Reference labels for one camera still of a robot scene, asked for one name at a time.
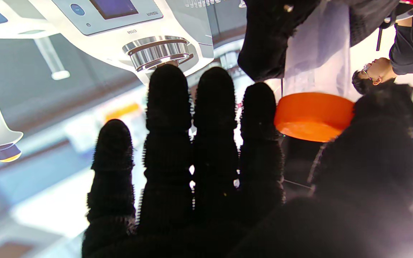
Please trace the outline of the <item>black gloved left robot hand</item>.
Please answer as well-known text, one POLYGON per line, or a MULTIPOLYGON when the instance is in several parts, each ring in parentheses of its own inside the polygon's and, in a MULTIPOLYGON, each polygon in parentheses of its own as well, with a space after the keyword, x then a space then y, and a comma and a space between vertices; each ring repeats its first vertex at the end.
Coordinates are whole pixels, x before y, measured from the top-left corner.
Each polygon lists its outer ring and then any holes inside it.
MULTIPOLYGON (((246 0, 246 34, 238 65, 254 81, 283 78, 288 39, 319 0, 246 0)), ((350 46, 370 36, 398 0, 341 0, 349 7, 350 46)))

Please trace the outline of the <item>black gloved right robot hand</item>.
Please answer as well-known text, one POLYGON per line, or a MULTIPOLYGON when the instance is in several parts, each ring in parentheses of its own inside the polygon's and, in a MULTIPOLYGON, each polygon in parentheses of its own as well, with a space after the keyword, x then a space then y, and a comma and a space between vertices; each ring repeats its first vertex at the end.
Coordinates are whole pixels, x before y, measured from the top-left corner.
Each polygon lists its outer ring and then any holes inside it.
POLYGON ((246 89, 237 149, 228 72, 203 73, 191 114, 184 74, 160 66, 148 87, 139 222, 131 134, 113 119, 97 138, 82 257, 413 257, 412 91, 393 84, 363 95, 317 155, 311 194, 285 202, 270 87, 246 89))

